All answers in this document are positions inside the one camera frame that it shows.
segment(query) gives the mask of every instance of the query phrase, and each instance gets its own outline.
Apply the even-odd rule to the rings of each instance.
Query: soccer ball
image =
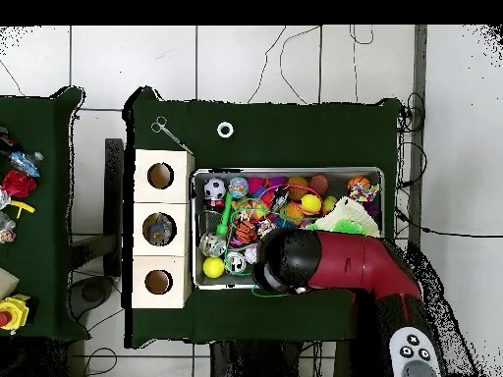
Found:
[[[222,199],[225,194],[225,185],[218,178],[210,178],[204,183],[205,199]]]

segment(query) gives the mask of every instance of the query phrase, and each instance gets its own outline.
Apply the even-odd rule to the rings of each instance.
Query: metal tray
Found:
[[[227,272],[218,279],[210,279],[202,272],[204,255],[198,248],[201,236],[204,233],[214,233],[220,222],[220,214],[209,213],[203,209],[204,182],[209,178],[220,178],[228,182],[231,178],[240,176],[244,178],[261,177],[274,178],[283,176],[286,178],[302,176],[310,178],[316,174],[323,174],[328,179],[328,191],[326,195],[333,195],[337,199],[347,195],[348,180],[356,175],[366,176],[373,184],[379,183],[381,191],[376,196],[377,205],[380,208],[376,219],[379,230],[384,230],[384,175],[378,168],[229,168],[229,169],[198,169],[191,174],[191,255],[192,276],[196,287],[202,290],[223,289],[251,289],[253,287],[252,276],[234,276]]]

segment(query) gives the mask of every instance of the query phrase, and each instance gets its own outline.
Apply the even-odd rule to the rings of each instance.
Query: table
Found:
[[[137,149],[180,150],[150,125],[158,116],[195,154],[196,168],[225,167],[377,167],[385,177],[385,236],[393,238],[397,174],[397,117],[400,102],[230,104],[205,101],[160,101],[150,87],[128,100],[124,176],[123,305],[126,347],[150,339],[345,340],[353,296],[325,291],[291,298],[256,298],[250,291],[193,291],[183,309],[131,309],[133,171]],[[217,134],[221,122],[234,127],[231,138]]]

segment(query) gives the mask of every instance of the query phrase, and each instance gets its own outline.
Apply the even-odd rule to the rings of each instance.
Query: orange ball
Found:
[[[357,175],[356,177],[351,178],[348,182],[348,189],[351,189],[356,185],[360,185],[363,189],[370,189],[370,181],[363,175]]]
[[[288,185],[299,185],[307,187],[307,179],[303,177],[292,177],[288,180]],[[288,188],[288,196],[294,201],[300,201],[307,194],[307,189],[303,188]]]
[[[282,206],[281,209],[279,210],[279,213],[282,215],[285,215],[285,206]],[[292,202],[289,202],[287,204],[287,221],[294,223],[295,225],[299,225],[303,222],[304,220],[304,212],[300,206],[297,204],[293,204]]]

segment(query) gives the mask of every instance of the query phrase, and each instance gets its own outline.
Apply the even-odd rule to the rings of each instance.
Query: white ring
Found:
[[[228,128],[229,129],[229,132],[227,133],[222,133],[222,129],[223,128]],[[218,128],[216,129],[216,131],[218,132],[218,135],[220,137],[223,137],[223,138],[227,138],[227,137],[230,137],[231,134],[234,132],[234,128],[232,127],[232,125],[230,123],[227,123],[227,122],[222,122],[218,125]]]

